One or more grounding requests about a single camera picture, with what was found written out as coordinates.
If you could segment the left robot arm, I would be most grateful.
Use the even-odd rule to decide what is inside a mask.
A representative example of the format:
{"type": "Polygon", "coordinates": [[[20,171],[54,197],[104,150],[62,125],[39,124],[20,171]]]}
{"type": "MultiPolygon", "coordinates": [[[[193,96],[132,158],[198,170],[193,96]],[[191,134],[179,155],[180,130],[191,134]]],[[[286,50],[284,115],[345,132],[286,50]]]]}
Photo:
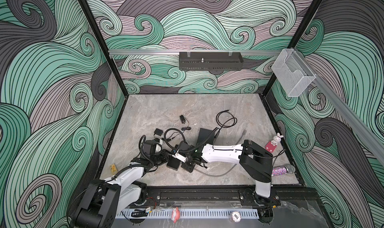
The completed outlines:
{"type": "Polygon", "coordinates": [[[95,179],[78,195],[80,203],[69,215],[70,228],[110,228],[116,215],[132,203],[147,201],[147,185],[139,179],[167,163],[170,152],[163,149],[163,139],[139,141],[139,155],[106,180],[95,179]]]}

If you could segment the small black ribbed switch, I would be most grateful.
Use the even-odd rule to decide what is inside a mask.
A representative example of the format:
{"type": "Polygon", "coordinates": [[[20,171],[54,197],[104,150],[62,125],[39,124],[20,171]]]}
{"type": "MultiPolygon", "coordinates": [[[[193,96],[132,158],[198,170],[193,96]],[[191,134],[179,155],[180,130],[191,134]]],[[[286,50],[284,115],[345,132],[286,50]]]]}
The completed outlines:
{"type": "Polygon", "coordinates": [[[167,162],[167,168],[177,171],[180,167],[180,163],[181,163],[180,160],[174,157],[170,157],[169,161],[167,162]]]}

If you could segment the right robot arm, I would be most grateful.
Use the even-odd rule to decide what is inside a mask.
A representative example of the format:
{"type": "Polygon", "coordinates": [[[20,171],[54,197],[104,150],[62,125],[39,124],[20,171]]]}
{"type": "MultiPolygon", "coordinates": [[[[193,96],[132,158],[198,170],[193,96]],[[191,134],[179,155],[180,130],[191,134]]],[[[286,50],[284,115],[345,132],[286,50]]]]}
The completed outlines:
{"type": "Polygon", "coordinates": [[[216,162],[240,165],[255,181],[255,194],[270,198],[273,154],[251,140],[231,146],[216,146],[214,137],[219,129],[207,132],[195,146],[189,145],[183,138],[179,145],[171,149],[173,157],[191,166],[216,162]]]}

